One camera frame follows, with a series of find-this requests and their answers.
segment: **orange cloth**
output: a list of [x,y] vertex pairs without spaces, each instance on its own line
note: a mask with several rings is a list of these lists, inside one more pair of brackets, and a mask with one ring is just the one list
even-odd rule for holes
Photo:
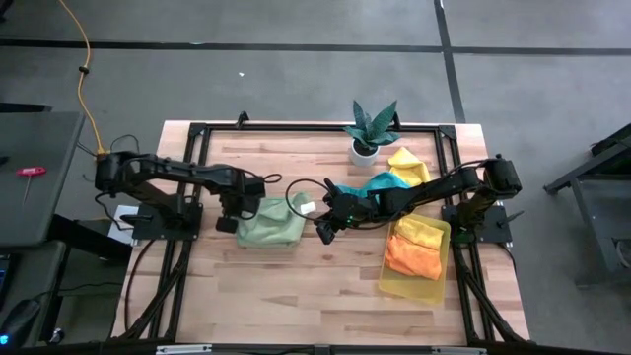
[[394,233],[387,240],[386,265],[408,276],[438,280],[441,276],[441,255],[438,250],[413,244]]

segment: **red screwdriver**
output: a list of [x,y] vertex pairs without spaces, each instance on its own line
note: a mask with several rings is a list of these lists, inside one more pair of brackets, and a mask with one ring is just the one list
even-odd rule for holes
[[46,174],[46,168],[44,167],[21,168],[16,172],[16,174],[19,177],[29,177],[29,181],[27,182],[27,189],[24,191],[24,198],[22,199],[22,205],[24,206],[25,202],[27,202],[27,196],[29,195],[29,187],[31,187],[31,178]]

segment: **succulent plant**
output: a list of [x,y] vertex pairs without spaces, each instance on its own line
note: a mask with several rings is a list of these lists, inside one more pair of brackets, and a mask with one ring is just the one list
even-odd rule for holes
[[355,127],[344,127],[344,131],[367,149],[391,144],[401,137],[398,133],[386,132],[396,113],[396,102],[379,112],[375,119],[371,119],[370,115],[353,101],[353,113]]

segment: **concrete floor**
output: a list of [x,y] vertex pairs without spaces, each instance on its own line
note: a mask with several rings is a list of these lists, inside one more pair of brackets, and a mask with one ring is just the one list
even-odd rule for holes
[[[452,45],[631,46],[631,3],[625,1],[443,3]],[[441,43],[432,0],[73,0],[68,5],[92,40]],[[80,39],[55,1],[18,1],[7,17],[0,37]],[[397,99],[403,121],[455,122],[440,53],[97,49],[93,54],[85,95],[104,140],[132,133],[145,152],[155,151],[166,119],[236,118],[244,109],[256,119],[346,120],[353,99],[369,111]],[[79,110],[74,92],[84,55],[81,49],[0,47],[0,101]],[[541,189],[586,159],[590,144],[630,121],[630,65],[629,56],[455,55],[466,122],[482,124],[489,153],[512,159],[524,184],[506,205],[526,211],[512,224],[514,254],[531,338],[541,344],[631,349],[631,290],[574,286],[574,279],[593,269],[596,251],[571,192],[550,197]],[[94,148],[87,126],[81,139]],[[60,213],[102,215],[92,200],[94,188],[82,178],[93,168],[89,156],[77,153]],[[82,303],[90,304],[76,307]],[[84,322],[81,328],[91,329]],[[106,336],[97,331],[103,328],[94,325],[82,339]]]

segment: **yellow plastic bin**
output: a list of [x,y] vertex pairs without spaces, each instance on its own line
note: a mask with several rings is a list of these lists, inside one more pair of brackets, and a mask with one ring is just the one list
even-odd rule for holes
[[440,304],[445,300],[445,278],[447,274],[447,259],[450,251],[450,234],[452,228],[450,224],[445,221],[416,214],[411,214],[408,217],[443,231],[443,241],[441,242],[441,266],[443,270],[441,277],[434,281],[422,276],[403,275],[387,267],[386,261],[384,260],[384,262],[382,262],[382,273],[379,278],[379,288],[384,292],[408,299],[429,304]]

